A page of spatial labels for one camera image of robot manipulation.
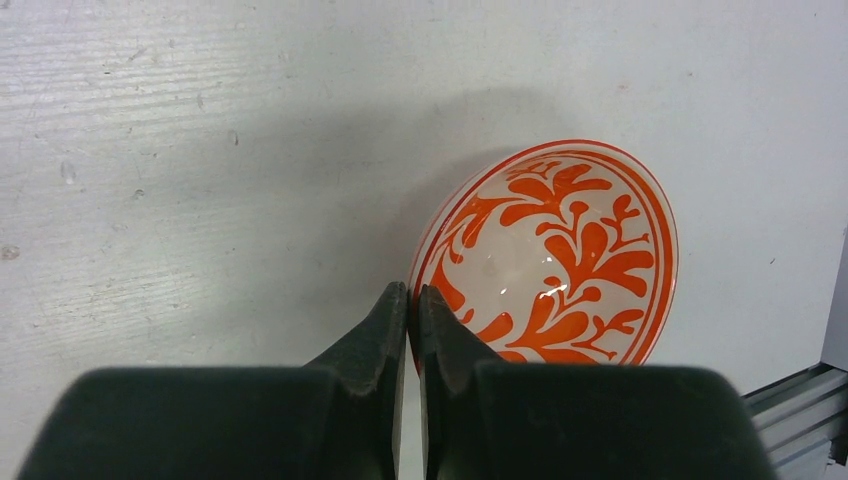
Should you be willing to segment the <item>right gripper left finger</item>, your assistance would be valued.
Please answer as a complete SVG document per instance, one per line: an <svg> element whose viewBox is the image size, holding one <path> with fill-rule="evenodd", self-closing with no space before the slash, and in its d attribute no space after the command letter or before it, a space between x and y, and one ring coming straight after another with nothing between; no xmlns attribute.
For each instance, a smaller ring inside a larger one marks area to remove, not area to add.
<svg viewBox="0 0 848 480"><path fill-rule="evenodd" d="M408 292L300 367L104 368L75 380L22 479L394 479Z"/></svg>

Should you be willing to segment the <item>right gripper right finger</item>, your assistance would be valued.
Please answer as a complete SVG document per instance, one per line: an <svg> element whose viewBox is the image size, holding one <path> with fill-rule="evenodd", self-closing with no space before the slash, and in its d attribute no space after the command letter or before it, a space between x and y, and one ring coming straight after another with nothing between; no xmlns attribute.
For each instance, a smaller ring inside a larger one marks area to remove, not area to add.
<svg viewBox="0 0 848 480"><path fill-rule="evenodd" d="M772 479L745 405L688 367L511 363L416 302L429 479Z"/></svg>

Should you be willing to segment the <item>orange floral bowl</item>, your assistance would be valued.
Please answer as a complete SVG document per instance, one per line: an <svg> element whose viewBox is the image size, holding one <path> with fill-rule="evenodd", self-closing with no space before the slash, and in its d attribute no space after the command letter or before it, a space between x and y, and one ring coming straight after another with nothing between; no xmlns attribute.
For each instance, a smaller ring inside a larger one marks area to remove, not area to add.
<svg viewBox="0 0 848 480"><path fill-rule="evenodd" d="M483 168L424 230L413 297L436 288L513 362L646 362L678 271L670 202L636 157L600 141L544 143Z"/></svg>

